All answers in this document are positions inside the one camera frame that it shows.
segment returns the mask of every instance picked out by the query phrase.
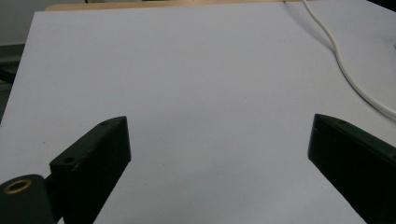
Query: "white cable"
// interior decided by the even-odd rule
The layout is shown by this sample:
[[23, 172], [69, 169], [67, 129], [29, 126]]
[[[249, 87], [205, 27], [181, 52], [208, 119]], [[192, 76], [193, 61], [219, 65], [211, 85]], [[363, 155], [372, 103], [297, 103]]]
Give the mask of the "white cable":
[[364, 89], [361, 88], [361, 86], [358, 85], [358, 83], [353, 79], [352, 75], [349, 74], [347, 69], [344, 66], [344, 62], [341, 59], [341, 53], [340, 49], [335, 42], [334, 37], [332, 36], [332, 33], [330, 32], [329, 28], [314, 14], [312, 11], [311, 7], [308, 5], [306, 0], [303, 0], [303, 4], [308, 11], [309, 15], [314, 19], [314, 21], [320, 26], [320, 28], [326, 33], [327, 37], [329, 37], [330, 41], [332, 42], [332, 47], [334, 48], [334, 53], [335, 53], [335, 58], [337, 59], [338, 65], [340, 66], [341, 71], [344, 74], [344, 77], [346, 80], [349, 82], [349, 85], [355, 90], [355, 92], [358, 93], [358, 95], [365, 100], [369, 105], [371, 105], [373, 108], [378, 110], [380, 113], [383, 115], [396, 120], [396, 111], [392, 110], [391, 108], [387, 107], [386, 105], [382, 104], [381, 102], [377, 101], [375, 98], [373, 98], [369, 93], [367, 93]]

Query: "white tabletop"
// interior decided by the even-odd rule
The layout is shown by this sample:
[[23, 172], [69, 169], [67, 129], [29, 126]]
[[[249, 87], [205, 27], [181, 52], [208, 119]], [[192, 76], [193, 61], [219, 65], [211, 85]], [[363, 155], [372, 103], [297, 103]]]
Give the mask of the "white tabletop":
[[[396, 108], [396, 13], [323, 0], [346, 66]], [[0, 127], [0, 182], [128, 117], [133, 160], [95, 223], [364, 221], [307, 158], [315, 113], [396, 146], [301, 3], [38, 12]]]

